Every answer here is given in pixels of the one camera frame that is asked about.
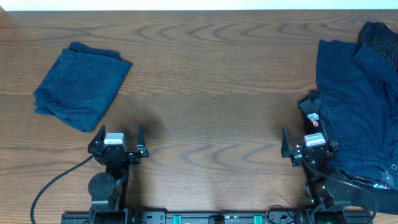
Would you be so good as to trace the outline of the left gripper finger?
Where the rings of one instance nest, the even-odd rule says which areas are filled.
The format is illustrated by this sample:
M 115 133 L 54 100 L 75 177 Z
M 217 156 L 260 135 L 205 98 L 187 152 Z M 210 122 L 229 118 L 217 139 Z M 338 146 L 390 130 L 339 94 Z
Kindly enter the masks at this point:
M 106 135 L 106 126 L 102 124 L 96 136 L 89 143 L 89 147 L 96 147 L 98 144 L 102 144 L 105 139 L 105 135 Z
M 146 152 L 146 142 L 142 133 L 142 126 L 139 124 L 137 126 L 137 142 L 136 146 L 139 152 Z

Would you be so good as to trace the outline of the navy blue shorts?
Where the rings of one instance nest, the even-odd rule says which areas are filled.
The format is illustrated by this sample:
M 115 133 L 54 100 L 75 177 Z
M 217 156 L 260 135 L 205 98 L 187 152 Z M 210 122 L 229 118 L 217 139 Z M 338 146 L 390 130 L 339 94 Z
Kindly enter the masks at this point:
M 334 170 L 397 188 L 397 74 L 369 46 L 321 40 L 317 57 L 320 115 L 339 151 Z

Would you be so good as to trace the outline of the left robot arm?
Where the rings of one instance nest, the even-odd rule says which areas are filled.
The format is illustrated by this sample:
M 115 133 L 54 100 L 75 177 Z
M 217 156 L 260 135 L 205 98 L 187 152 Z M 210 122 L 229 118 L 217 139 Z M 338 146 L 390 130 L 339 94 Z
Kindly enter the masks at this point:
M 139 165 L 149 156 L 142 134 L 137 127 L 136 151 L 127 152 L 123 133 L 106 133 L 104 125 L 88 145 L 88 152 L 105 171 L 94 175 L 89 184 L 91 195 L 90 223 L 140 223 L 139 212 L 127 207 L 126 194 L 129 166 Z

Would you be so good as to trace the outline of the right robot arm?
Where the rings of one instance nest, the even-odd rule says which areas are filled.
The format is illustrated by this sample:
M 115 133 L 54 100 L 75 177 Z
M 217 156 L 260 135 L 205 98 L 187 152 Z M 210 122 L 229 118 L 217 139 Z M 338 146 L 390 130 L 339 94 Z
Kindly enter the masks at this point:
M 328 170 L 339 142 L 325 131 L 304 136 L 304 143 L 292 147 L 282 130 L 281 155 L 294 167 L 303 167 L 305 195 L 312 206 L 295 212 L 293 223 L 372 223 L 379 204 L 369 190 L 347 175 Z

